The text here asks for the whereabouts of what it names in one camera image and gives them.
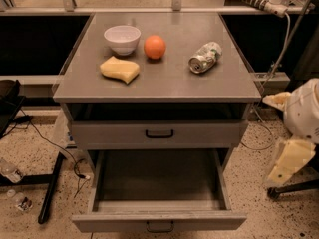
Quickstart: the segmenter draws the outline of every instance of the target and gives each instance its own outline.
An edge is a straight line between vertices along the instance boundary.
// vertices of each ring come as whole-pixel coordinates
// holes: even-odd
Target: aluminum can
[[[196,74],[204,73],[212,68],[221,55],[222,50],[217,43],[207,43],[190,58],[188,62],[190,70]]]

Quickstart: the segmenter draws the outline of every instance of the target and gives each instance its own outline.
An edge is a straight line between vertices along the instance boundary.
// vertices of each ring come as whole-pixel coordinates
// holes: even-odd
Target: sponge
[[[128,84],[139,74],[140,66],[131,61],[110,57],[100,65],[100,70],[104,76],[119,79]]]

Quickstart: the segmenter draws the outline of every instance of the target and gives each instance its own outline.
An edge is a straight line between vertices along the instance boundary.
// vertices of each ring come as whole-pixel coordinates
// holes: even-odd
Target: speckled floor
[[[42,116],[41,113],[37,113],[33,123],[43,137],[51,139],[55,119],[54,115],[48,116],[46,112],[43,112]],[[265,124],[274,139],[290,137],[279,118],[274,117]],[[252,121],[243,142],[250,148],[264,148],[271,143],[271,135],[258,122]],[[73,163],[65,160],[52,201],[50,219],[43,225],[38,224],[37,220],[46,193],[45,185],[14,187],[34,203],[33,208],[25,213],[16,209],[7,198],[6,192],[11,187],[0,188],[0,238],[319,238],[319,191],[284,194],[277,201],[269,199],[263,185],[263,176],[273,155],[274,144],[265,150],[250,148],[242,144],[236,148],[224,171],[232,210],[247,213],[247,220],[235,231],[168,234],[81,233],[72,223],[71,216],[86,213],[91,181],[74,197],[78,178],[73,173]],[[58,149],[39,137],[30,125],[26,129],[14,129],[0,140],[0,156],[15,163],[26,174],[50,173],[57,154]],[[80,163],[80,170],[81,173],[93,176],[89,166],[84,162]],[[303,181],[312,177],[318,175],[311,168],[304,168],[294,176],[293,181]]]

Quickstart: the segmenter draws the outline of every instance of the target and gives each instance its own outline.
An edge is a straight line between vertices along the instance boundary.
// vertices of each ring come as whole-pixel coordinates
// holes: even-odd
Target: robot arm
[[[315,155],[319,143],[319,79],[309,80],[294,92],[266,96],[263,101],[284,112],[284,124],[293,134],[277,142],[265,183],[280,186]]]

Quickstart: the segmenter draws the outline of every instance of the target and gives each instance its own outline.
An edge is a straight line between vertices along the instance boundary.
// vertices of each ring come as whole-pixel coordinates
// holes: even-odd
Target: orange
[[[160,36],[149,36],[144,42],[144,52],[150,59],[160,59],[165,50],[166,43]]]

